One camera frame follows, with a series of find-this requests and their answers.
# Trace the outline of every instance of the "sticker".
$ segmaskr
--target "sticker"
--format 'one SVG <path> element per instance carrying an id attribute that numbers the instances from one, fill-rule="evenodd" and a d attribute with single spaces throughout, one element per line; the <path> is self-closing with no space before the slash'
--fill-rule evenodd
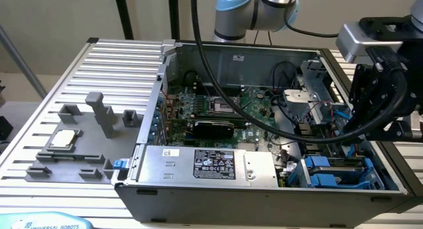
<path id="1" fill-rule="evenodd" d="M 232 60 L 234 60 L 234 61 L 244 61 L 244 56 L 233 55 Z"/>
<path id="2" fill-rule="evenodd" d="M 236 179 L 233 151 L 194 150 L 193 177 Z"/>
<path id="3" fill-rule="evenodd" d="M 162 149 L 162 156 L 178 156 L 178 149 Z"/>

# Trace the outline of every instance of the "slotted aluminum surface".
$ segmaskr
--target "slotted aluminum surface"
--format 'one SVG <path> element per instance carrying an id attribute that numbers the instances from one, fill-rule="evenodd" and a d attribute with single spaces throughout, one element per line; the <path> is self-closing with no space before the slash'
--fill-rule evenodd
<path id="1" fill-rule="evenodd" d="M 25 169 L 60 121 L 54 112 L 64 103 L 81 104 L 89 91 L 100 91 L 105 96 L 104 103 L 112 105 L 114 112 L 134 109 L 142 113 L 148 87 L 161 63 L 160 45 L 160 42 L 100 40 L 97 44 L 84 46 L 46 100 L 0 156 L 0 213 L 60 211 L 86 218 L 96 228 L 105 229 L 185 228 L 136 222 L 110 185 L 29 183 L 22 179 Z M 344 62 L 337 51 L 332 54 L 350 79 L 354 65 Z M 90 111 L 84 105 L 80 108 Z M 396 146 L 423 181 L 423 144 L 396 143 Z M 378 215 L 357 228 L 420 229 L 423 205 L 402 214 Z"/>

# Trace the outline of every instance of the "motherboard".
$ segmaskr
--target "motherboard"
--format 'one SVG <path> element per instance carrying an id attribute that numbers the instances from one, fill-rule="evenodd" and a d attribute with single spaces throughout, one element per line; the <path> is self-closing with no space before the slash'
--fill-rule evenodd
<path id="1" fill-rule="evenodd" d="M 266 125 L 276 127 L 268 90 L 249 87 L 230 97 L 242 110 Z M 266 132 L 245 121 L 218 96 L 196 94 L 193 89 L 168 95 L 168 145 L 240 148 L 257 151 Z"/>

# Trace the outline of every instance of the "power supply label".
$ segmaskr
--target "power supply label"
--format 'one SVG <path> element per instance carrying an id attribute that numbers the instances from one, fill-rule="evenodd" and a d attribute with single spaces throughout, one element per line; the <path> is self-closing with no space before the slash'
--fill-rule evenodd
<path id="1" fill-rule="evenodd" d="M 193 177 L 236 179 L 233 151 L 194 150 Z"/>

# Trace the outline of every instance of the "black cable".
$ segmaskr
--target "black cable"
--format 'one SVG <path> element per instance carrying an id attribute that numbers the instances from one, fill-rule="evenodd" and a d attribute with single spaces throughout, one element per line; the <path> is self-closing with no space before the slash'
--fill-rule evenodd
<path id="1" fill-rule="evenodd" d="M 281 105 L 280 105 L 280 101 L 278 101 L 278 98 L 276 98 L 276 102 L 277 102 L 277 107 L 278 107 L 278 110 L 281 112 L 281 114 L 284 115 L 284 117 L 289 120 L 289 122 L 292 122 L 293 126 L 296 125 L 296 122 L 292 120 L 292 118 L 288 116 L 288 114 L 284 112 L 282 108 L 281 108 Z"/>
<path id="2" fill-rule="evenodd" d="M 270 135 L 270 136 L 269 136 L 269 142 L 270 142 L 274 146 L 285 146 L 285 145 L 288 145 L 288 144 L 296 142 L 296 141 L 289 141 L 289 142 L 286 142 L 286 143 L 277 144 L 277 143 L 273 142 L 273 137 L 274 137 L 274 135 Z"/>
<path id="3" fill-rule="evenodd" d="M 293 64 L 292 62 L 286 61 L 286 60 L 280 61 L 280 62 L 274 65 L 273 70 L 272 70 L 272 74 L 273 74 L 273 77 L 272 77 L 272 91 L 274 90 L 274 74 L 276 74 L 276 69 L 277 69 L 278 65 L 281 65 L 281 64 L 289 64 L 289 65 L 293 67 L 293 69 L 296 70 L 294 64 Z"/>
<path id="4" fill-rule="evenodd" d="M 384 111 L 368 122 L 365 123 L 361 128 L 354 129 L 350 132 L 345 132 L 342 135 L 336 137 L 328 137 L 328 138 L 309 138 L 297 136 L 292 133 L 280 131 L 274 129 L 273 127 L 268 126 L 265 123 L 256 120 L 253 117 L 250 117 L 241 109 L 240 107 L 233 103 L 233 101 L 228 98 L 225 93 L 222 92 L 222 89 L 216 81 L 216 78 L 212 74 L 210 66 L 206 61 L 206 57 L 204 54 L 202 49 L 202 42 L 201 42 L 201 35 L 200 35 L 200 27 L 198 27 L 198 14 L 197 14 L 197 0 L 190 0 L 190 18 L 192 18 L 192 27 L 193 27 L 193 35 L 194 35 L 194 41 L 198 49 L 198 55 L 202 62 L 202 66 L 205 69 L 205 73 L 210 79 L 212 86 L 216 89 L 216 92 L 218 93 L 222 100 L 226 102 L 226 104 L 230 106 L 233 111 L 252 124 L 254 124 L 258 128 L 261 128 L 264 131 L 268 131 L 269 133 L 278 135 L 289 140 L 310 143 L 310 144 L 332 144 L 336 142 L 341 142 L 345 140 L 349 140 L 354 137 L 358 137 L 360 135 L 368 133 L 373 128 L 380 126 L 388 119 L 388 117 L 392 115 L 394 110 L 400 107 L 400 104 L 404 100 L 405 94 L 407 94 L 407 81 L 404 74 L 398 71 L 394 71 L 390 73 L 390 79 L 394 81 L 396 85 L 396 92 L 392 98 L 392 101 Z"/>
<path id="5" fill-rule="evenodd" d="M 270 46 L 272 46 L 273 44 L 272 44 L 272 39 L 270 39 L 270 32 L 266 32 L 266 36 L 269 38 L 269 43 L 270 43 Z"/>
<path id="6" fill-rule="evenodd" d="M 198 75 L 197 71 L 194 69 L 188 69 L 184 73 L 184 76 L 182 76 L 182 85 L 185 84 L 185 79 L 186 79 L 186 75 L 189 73 L 194 73 L 196 75 Z"/>
<path id="7" fill-rule="evenodd" d="M 254 38 L 253 38 L 253 43 L 252 43 L 252 44 L 254 44 L 254 43 L 256 43 L 257 36 L 258 36 L 258 31 L 256 32 L 256 36 L 254 36 Z"/>
<path id="8" fill-rule="evenodd" d="M 250 100 L 240 109 L 245 109 L 245 107 L 248 107 L 248 105 L 253 102 L 253 100 Z"/>
<path id="9" fill-rule="evenodd" d="M 308 32 L 308 31 L 304 31 L 304 30 L 300 30 L 300 29 L 292 27 L 288 23 L 286 11 L 282 13 L 282 21 L 284 21 L 284 25 L 286 26 L 286 28 L 290 29 L 293 32 L 297 32 L 300 34 L 313 36 L 313 37 L 322 37 L 322 38 L 334 38 L 338 35 L 337 33 L 336 34 L 321 34 L 321 33 Z"/>

